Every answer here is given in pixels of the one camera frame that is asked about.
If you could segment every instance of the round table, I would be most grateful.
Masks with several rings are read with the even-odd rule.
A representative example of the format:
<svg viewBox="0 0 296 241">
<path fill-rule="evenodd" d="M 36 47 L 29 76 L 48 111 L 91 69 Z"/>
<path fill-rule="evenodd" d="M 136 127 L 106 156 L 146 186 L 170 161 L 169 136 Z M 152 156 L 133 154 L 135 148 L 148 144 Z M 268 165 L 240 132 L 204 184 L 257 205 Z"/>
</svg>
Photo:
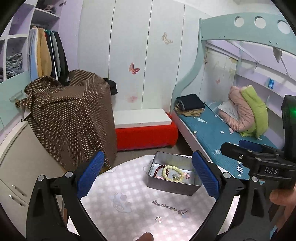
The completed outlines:
<svg viewBox="0 0 296 241">
<path fill-rule="evenodd" d="M 204 186 L 194 195 L 185 196 L 147 187 L 148 171 L 154 155 L 125 162 L 99 175 L 81 203 L 88 215 L 108 241 L 134 241 L 150 232 L 155 241 L 188 241 L 203 223 L 215 199 Z M 228 216 L 220 230 L 231 223 L 238 203 L 234 198 Z M 188 209 L 181 216 L 176 211 L 156 206 L 165 203 L 177 210 Z M 155 220 L 162 217 L 162 222 Z M 68 230 L 77 233 L 71 218 Z"/>
</svg>

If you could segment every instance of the folded dark blue blanket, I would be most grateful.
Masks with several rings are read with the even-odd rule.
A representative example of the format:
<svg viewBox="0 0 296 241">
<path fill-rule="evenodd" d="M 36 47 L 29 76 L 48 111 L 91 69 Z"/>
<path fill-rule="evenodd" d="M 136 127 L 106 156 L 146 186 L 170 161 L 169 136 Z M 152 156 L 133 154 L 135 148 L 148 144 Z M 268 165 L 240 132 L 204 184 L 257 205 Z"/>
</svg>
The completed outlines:
<svg viewBox="0 0 296 241">
<path fill-rule="evenodd" d="M 205 107 L 205 104 L 198 98 L 196 94 L 177 97 L 177 104 L 180 110 L 195 110 Z"/>
</svg>

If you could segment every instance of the brown dotted fabric cover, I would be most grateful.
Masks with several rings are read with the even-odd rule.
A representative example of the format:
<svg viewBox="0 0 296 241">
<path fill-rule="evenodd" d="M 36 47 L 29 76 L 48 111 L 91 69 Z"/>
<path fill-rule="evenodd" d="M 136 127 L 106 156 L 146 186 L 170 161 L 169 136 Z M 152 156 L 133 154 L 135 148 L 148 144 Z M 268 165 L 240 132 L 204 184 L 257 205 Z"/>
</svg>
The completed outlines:
<svg viewBox="0 0 296 241">
<path fill-rule="evenodd" d="M 40 143 L 66 170 L 75 170 L 99 150 L 108 169 L 117 152 L 108 83 L 94 73 L 73 70 L 69 86 L 42 76 L 26 88 L 26 118 Z"/>
</svg>

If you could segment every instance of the metal tin box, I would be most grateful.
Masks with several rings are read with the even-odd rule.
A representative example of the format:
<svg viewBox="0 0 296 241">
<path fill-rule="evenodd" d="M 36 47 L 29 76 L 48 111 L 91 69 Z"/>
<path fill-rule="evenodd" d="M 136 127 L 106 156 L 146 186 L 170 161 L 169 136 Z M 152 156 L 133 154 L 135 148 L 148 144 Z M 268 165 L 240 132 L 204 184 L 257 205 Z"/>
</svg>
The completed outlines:
<svg viewBox="0 0 296 241">
<path fill-rule="evenodd" d="M 170 165 L 180 168 L 183 172 L 190 174 L 190 178 L 184 178 L 181 183 L 168 181 L 153 177 L 155 170 L 161 165 Z M 169 178 L 176 173 L 174 170 L 169 170 Z M 157 173 L 158 176 L 162 175 L 162 169 Z M 165 152 L 158 151 L 155 154 L 152 165 L 148 173 L 148 184 L 147 187 L 154 188 L 157 190 L 177 193 L 182 195 L 192 196 L 202 185 L 199 176 L 194 172 L 191 157 L 184 157 L 179 155 L 173 155 Z"/>
</svg>

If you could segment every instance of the human hand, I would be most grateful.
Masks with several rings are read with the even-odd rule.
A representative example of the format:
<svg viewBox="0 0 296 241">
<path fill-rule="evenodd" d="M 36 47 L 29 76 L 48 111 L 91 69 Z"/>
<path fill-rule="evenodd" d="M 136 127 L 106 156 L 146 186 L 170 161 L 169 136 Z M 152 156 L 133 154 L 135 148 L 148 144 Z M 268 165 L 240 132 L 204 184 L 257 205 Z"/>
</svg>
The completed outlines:
<svg viewBox="0 0 296 241">
<path fill-rule="evenodd" d="M 144 233 L 136 241 L 153 241 L 153 235 L 151 233 Z"/>
<path fill-rule="evenodd" d="M 274 204 L 285 206 L 284 214 L 276 223 L 278 230 L 280 230 L 296 206 L 296 190 L 276 189 L 270 193 L 269 199 Z"/>
</svg>

